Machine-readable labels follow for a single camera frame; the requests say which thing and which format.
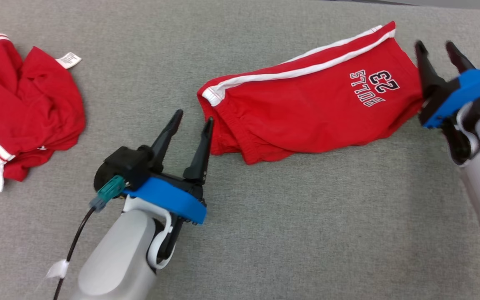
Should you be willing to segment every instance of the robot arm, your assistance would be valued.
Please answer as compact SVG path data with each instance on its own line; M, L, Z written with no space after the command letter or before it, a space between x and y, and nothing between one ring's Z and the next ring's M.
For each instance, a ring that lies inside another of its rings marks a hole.
M419 120L426 128L442 130L480 224L480 70L448 42L451 62L461 74L446 82L435 73L420 41L415 49L425 98Z
M145 300L156 272L170 261L185 222L202 224L206 215L203 185L206 179L213 120L206 123L200 145L183 178L163 173L162 160L177 132L183 111L178 110L154 144L137 150L121 147L99 167L94 186L98 195L114 179L122 178L125 197L122 215L88 258L78 277L72 300Z

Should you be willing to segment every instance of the red basketball shorts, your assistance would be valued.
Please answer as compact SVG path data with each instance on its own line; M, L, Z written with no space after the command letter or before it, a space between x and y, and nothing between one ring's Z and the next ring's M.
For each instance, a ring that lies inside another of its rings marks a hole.
M227 75L197 93L215 128L211 153L247 164L387 138L423 102L418 70L377 26L274 67Z
M76 144L84 126L70 72L36 47L22 61L0 34L0 191L3 178L21 181L55 150Z

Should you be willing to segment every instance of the blue plastic part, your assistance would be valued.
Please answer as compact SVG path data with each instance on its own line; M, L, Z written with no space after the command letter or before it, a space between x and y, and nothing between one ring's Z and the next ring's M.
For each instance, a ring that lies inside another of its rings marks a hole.
M454 91L438 110L425 122L425 128L438 128L446 116L453 115L468 102L480 97L480 70L473 69L459 76L460 88Z
M90 207L94 207L95 212L99 213L112 198L121 195L124 188L125 179L120 175L115 175L97 191L97 196L90 201Z
M124 190L131 197L139 197L167 211L197 224L203 224L206 207L189 193L156 177L149 178L138 190Z

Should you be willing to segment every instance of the red garment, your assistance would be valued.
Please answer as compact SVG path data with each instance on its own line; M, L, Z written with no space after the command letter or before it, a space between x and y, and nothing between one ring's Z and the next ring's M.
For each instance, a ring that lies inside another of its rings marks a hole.
M68 150L84 130L82 99L71 74L33 47L22 62L0 34L0 164L22 181L55 150Z
M423 102L396 25L313 49L280 65L207 82L197 96L215 128L211 153L250 165L387 138Z

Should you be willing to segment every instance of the red fabric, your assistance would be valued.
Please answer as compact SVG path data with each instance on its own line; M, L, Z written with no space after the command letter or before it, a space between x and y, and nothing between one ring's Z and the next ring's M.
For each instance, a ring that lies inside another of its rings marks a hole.
M15 155L4 177L22 181L55 150L75 145L84 127L82 99L68 70L36 47L22 62L14 45L0 40L0 145Z
M325 63L372 45L392 30L394 22L345 45L288 63L210 80L197 96L205 119L215 120L211 153L241 152L250 165L389 137L423 102L417 68L394 38L312 74L230 87L216 106L203 93L238 76L276 74Z

